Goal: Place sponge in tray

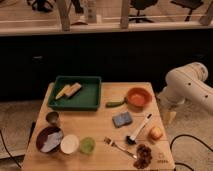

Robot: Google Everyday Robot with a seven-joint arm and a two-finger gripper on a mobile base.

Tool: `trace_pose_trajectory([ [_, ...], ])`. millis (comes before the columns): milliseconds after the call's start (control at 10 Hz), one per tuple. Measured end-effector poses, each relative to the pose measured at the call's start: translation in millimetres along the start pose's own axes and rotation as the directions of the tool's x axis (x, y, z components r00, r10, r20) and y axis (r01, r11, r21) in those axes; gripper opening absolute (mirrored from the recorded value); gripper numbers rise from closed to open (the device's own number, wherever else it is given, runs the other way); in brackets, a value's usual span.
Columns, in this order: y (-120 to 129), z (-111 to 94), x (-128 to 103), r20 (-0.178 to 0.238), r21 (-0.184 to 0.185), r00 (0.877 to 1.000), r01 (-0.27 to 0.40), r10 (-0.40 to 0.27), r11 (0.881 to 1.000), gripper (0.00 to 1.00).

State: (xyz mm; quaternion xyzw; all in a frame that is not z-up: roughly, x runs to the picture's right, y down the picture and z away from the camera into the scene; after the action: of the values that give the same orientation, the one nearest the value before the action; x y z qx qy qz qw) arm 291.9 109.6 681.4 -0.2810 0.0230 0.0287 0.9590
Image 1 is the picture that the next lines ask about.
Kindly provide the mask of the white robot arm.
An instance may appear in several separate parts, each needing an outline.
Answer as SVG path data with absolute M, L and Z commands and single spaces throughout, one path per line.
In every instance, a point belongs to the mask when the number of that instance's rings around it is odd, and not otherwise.
M 213 115 L 213 87 L 205 83 L 207 78 L 208 69 L 200 62 L 174 68 L 166 74 L 166 86 L 158 99 L 167 109 L 190 100 Z

